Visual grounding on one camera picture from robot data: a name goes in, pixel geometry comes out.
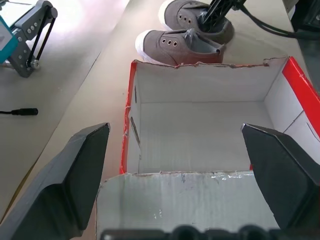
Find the open box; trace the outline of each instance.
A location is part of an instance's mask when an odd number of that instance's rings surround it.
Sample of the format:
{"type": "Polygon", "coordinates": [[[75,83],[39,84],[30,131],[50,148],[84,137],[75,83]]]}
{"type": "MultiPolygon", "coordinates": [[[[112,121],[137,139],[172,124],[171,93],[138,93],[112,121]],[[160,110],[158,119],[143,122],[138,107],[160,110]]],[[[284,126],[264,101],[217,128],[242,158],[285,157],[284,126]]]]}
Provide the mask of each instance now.
{"type": "Polygon", "coordinates": [[[320,163],[320,98],[293,57],[261,65],[131,65],[120,173],[246,171],[244,123],[320,163]]]}

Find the gray sneaker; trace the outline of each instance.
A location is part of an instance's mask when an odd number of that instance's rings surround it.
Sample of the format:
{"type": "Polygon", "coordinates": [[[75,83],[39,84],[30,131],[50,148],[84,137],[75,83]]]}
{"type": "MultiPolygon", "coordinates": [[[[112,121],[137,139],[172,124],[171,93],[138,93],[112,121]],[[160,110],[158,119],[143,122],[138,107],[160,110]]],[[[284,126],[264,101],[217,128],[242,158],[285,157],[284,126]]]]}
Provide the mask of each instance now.
{"type": "Polygon", "coordinates": [[[198,62],[222,63],[225,46],[193,29],[177,31],[147,30],[135,40],[135,48],[144,61],[177,66],[198,62]]]}
{"type": "Polygon", "coordinates": [[[168,31],[193,28],[216,43],[230,42],[235,30],[226,18],[211,32],[201,31],[197,17],[208,7],[208,4],[195,0],[166,0],[159,9],[158,17],[168,31]]]}

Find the shoe box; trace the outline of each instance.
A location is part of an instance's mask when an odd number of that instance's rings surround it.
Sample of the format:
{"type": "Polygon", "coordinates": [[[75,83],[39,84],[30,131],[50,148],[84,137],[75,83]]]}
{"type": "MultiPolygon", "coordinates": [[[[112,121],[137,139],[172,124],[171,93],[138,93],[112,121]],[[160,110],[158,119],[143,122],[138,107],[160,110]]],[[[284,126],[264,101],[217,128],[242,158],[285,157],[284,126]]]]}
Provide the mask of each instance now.
{"type": "Polygon", "coordinates": [[[309,194],[309,175],[301,173],[307,160],[316,165],[309,170],[320,167],[319,108],[319,96],[293,57],[178,67],[135,60],[121,175],[100,187],[97,235],[108,228],[169,232],[185,224],[200,231],[295,226],[296,213],[310,206],[306,196],[319,192],[318,181],[309,194]],[[246,126],[275,132],[279,144],[265,137],[250,143],[246,126]],[[298,156],[295,170],[288,155],[298,156]]]}

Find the shoe tongue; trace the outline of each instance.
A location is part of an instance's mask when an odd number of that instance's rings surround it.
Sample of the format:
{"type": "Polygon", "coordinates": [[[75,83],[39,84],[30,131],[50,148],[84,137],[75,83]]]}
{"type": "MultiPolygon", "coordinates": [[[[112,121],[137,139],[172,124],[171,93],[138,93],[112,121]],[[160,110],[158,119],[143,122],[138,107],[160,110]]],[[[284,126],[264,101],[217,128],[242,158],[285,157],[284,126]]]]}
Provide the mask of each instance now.
{"type": "Polygon", "coordinates": [[[190,28],[185,32],[184,40],[186,45],[191,49],[192,44],[199,39],[198,35],[196,34],[196,30],[194,28],[190,28]]]}

